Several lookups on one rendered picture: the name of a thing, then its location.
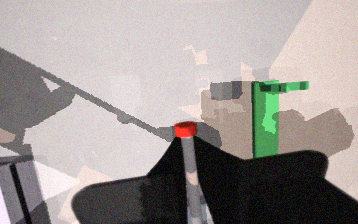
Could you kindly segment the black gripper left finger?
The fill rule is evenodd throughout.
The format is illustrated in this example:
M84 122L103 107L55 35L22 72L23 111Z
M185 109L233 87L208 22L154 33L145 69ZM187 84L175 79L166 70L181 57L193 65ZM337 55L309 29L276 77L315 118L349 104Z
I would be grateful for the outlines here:
M187 188L181 137L175 137L145 175L88 185L71 199L79 224L123 224L166 217L188 224Z

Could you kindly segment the grey pin with red cap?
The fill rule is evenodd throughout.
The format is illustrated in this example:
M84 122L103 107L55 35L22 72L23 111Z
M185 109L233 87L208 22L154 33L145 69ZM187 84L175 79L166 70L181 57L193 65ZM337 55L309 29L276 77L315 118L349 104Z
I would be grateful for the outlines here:
M181 137L183 148L191 223L203 224L193 139L193 136L198 133L197 123L185 121L175 124L174 127L175 135Z

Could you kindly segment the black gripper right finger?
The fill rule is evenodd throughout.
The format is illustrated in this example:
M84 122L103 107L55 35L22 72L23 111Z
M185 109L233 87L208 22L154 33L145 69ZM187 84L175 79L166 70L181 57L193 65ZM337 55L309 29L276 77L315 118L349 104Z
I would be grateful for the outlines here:
M303 150L241 159L193 136L198 182L214 224L247 224L253 186L320 175L325 179L325 154Z

